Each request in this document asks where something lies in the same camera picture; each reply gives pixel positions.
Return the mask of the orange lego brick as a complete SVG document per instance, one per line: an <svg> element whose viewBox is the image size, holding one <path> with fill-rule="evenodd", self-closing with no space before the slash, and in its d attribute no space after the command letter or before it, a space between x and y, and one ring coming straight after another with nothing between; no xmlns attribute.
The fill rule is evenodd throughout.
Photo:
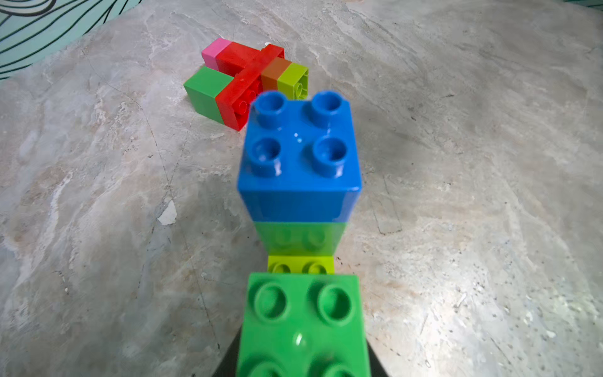
<svg viewBox="0 0 603 377"><path fill-rule="evenodd" d="M278 79L283 73L289 68L291 62L280 57L276 57L273 61L262 71L262 89L263 91L278 91Z"/></svg>

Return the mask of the long red lego brick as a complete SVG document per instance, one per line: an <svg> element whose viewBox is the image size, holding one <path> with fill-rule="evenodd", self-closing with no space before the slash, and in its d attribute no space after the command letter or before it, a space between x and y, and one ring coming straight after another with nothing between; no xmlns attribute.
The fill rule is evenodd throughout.
<svg viewBox="0 0 603 377"><path fill-rule="evenodd" d="M285 58L284 48L268 44L262 50L231 42L217 56L222 73L233 74L216 102L223 123L235 131L247 124L251 103L262 93L262 72L277 57Z"/></svg>

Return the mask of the blue lego brick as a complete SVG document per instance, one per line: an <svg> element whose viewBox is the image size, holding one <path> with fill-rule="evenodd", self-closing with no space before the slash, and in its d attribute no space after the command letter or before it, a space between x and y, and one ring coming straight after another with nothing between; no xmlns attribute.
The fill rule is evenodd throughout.
<svg viewBox="0 0 603 377"><path fill-rule="evenodd" d="M362 190L350 103L334 91L251 106L237 184L253 221L347 222Z"/></svg>

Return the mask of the lime long lego brick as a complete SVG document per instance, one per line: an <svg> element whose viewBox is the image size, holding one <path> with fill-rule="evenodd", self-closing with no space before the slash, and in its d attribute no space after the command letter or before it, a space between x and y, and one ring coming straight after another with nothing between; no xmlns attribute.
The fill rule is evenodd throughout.
<svg viewBox="0 0 603 377"><path fill-rule="evenodd" d="M270 255L269 273L334 274L332 256Z"/></svg>

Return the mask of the lime small lego brick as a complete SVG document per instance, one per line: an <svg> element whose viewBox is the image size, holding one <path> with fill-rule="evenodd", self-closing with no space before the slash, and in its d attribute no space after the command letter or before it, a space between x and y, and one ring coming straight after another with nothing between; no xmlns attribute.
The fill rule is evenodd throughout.
<svg viewBox="0 0 603 377"><path fill-rule="evenodd" d="M308 97L309 69L290 63L277 80L277 89L289 100L302 101Z"/></svg>

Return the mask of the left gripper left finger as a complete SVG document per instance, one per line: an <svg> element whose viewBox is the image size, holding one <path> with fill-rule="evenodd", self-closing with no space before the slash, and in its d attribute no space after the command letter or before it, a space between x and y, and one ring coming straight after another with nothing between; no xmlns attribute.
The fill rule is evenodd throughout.
<svg viewBox="0 0 603 377"><path fill-rule="evenodd" d="M229 348L226 350L224 357L221 359L218 367L215 369L212 377L236 377L238 355L240 351L240 329L237 333Z"/></svg>

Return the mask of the dark green lego brick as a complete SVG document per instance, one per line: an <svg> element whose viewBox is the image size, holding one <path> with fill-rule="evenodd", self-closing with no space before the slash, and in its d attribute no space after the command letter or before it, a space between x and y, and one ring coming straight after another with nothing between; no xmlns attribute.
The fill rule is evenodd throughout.
<svg viewBox="0 0 603 377"><path fill-rule="evenodd" d="M203 66L184 83L184 88L197 113L218 123L224 123L216 97L232 80L230 75Z"/></svg>

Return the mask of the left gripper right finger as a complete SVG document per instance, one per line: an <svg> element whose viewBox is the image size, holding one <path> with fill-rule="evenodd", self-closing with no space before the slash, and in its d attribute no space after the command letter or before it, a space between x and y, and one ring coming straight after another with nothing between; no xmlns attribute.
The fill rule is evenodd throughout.
<svg viewBox="0 0 603 377"><path fill-rule="evenodd" d="M388 373L386 372L386 369L384 369L381 361L378 359L370 342L367 342L367 350L371 369L371 377L389 377Z"/></svg>

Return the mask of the pink lego brick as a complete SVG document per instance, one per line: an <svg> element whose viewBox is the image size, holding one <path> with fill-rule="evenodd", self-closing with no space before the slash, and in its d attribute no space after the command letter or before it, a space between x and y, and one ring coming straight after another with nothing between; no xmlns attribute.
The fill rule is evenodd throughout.
<svg viewBox="0 0 603 377"><path fill-rule="evenodd" d="M207 67L218 71L218 55L231 44L228 39L218 38L202 51L202 57Z"/></svg>

